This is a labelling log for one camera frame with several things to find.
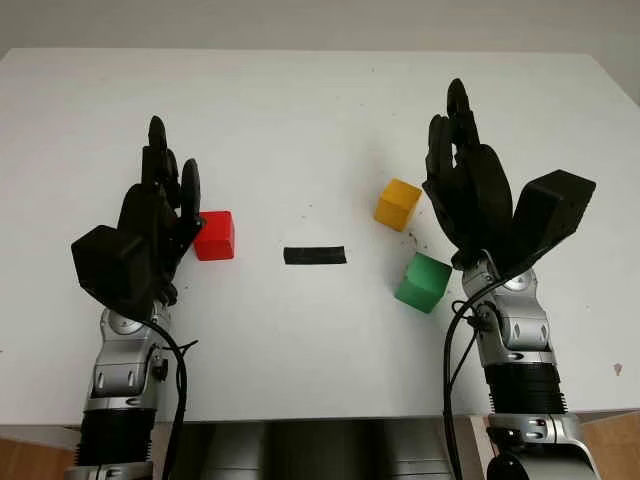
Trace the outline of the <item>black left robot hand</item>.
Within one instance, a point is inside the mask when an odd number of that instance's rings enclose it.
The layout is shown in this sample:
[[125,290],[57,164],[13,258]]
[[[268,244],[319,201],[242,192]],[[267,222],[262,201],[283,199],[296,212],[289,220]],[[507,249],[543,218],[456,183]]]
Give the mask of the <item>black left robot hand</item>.
[[118,227],[141,236],[149,246],[153,298],[177,301],[176,270],[205,225],[200,212],[200,175],[195,159],[178,167],[165,125],[154,115],[142,149],[141,180],[123,201]]

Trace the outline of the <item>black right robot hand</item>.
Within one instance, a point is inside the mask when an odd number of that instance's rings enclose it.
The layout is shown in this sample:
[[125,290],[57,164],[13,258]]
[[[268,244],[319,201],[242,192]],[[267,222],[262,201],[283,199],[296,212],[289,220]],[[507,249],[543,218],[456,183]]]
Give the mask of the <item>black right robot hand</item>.
[[445,115],[428,129],[423,189],[446,237],[457,248],[451,262],[466,270],[484,251],[506,241],[513,215],[509,183],[496,152],[479,139],[463,82],[451,81]]

